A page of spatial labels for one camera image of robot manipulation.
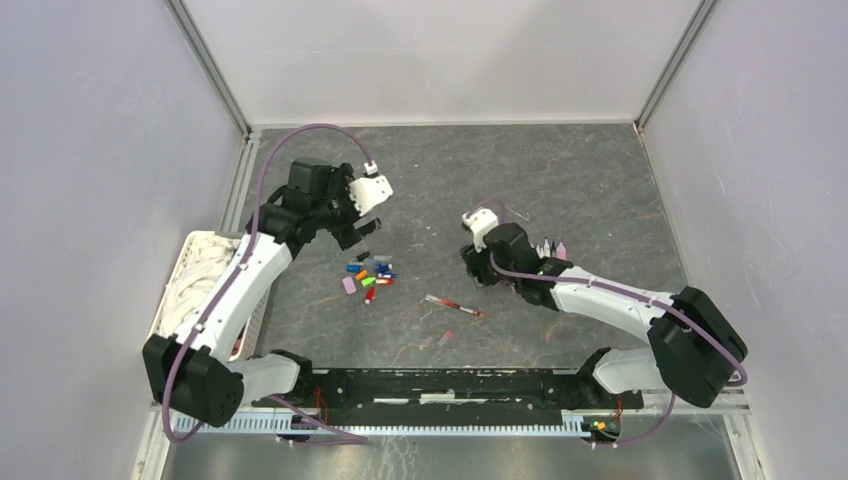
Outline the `pink highlighter cap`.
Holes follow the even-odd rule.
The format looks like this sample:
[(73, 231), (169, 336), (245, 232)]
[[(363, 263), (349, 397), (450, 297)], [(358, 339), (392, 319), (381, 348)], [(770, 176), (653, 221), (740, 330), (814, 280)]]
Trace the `pink highlighter cap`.
[(352, 276), (344, 277), (342, 286), (347, 295), (354, 295), (358, 291), (357, 280)]

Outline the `clear pink pen cap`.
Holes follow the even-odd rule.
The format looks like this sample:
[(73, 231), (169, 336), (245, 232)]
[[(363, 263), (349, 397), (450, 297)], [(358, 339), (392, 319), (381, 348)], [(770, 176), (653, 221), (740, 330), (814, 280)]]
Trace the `clear pink pen cap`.
[(444, 334), (442, 335), (442, 337), (437, 342), (437, 344), (440, 347), (443, 347), (453, 337), (453, 335), (454, 335), (454, 332), (452, 330), (445, 331)]

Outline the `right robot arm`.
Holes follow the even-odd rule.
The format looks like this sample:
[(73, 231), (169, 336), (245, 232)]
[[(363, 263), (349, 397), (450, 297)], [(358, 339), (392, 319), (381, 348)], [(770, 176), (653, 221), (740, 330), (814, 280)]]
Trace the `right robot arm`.
[(727, 387), (749, 380), (748, 348), (702, 290), (636, 288), (595, 275), (537, 250), (516, 223), (484, 209), (463, 218), (471, 241), (460, 252), (483, 286), (506, 283), (535, 306), (598, 320), (643, 342), (631, 350), (602, 348), (581, 367), (580, 400), (602, 408), (617, 394), (664, 389), (700, 408)]

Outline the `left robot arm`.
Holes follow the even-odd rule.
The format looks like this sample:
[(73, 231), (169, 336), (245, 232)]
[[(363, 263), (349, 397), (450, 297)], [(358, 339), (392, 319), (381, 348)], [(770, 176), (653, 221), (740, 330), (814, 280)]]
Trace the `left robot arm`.
[(232, 349), (255, 308), (304, 246), (326, 231), (348, 250), (379, 228), (358, 223), (393, 194), (387, 177), (368, 166), (355, 177), (348, 163), (303, 157), (287, 182), (252, 217), (247, 234), (207, 297), (169, 336), (153, 334), (142, 356), (163, 412), (222, 427), (244, 405), (278, 395), (290, 407), (314, 394), (312, 363), (286, 351), (235, 361)]

